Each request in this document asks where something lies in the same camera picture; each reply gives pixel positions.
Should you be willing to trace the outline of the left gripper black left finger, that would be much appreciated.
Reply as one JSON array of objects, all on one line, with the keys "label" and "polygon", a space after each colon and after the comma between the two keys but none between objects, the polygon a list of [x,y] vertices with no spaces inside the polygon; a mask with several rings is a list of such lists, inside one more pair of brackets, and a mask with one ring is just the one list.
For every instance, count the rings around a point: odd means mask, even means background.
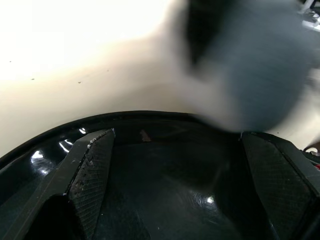
[{"label": "left gripper black left finger", "polygon": [[39,183],[4,235],[6,240],[90,240],[106,192],[113,129],[78,139]]}]

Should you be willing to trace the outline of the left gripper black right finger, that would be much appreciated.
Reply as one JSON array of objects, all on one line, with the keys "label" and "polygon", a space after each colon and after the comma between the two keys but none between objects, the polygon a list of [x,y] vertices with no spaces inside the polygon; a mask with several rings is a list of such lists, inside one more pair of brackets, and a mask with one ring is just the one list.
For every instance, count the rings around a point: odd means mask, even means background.
[{"label": "left gripper black right finger", "polygon": [[320,238],[320,170],[290,141],[243,133],[256,193],[281,240]]}]

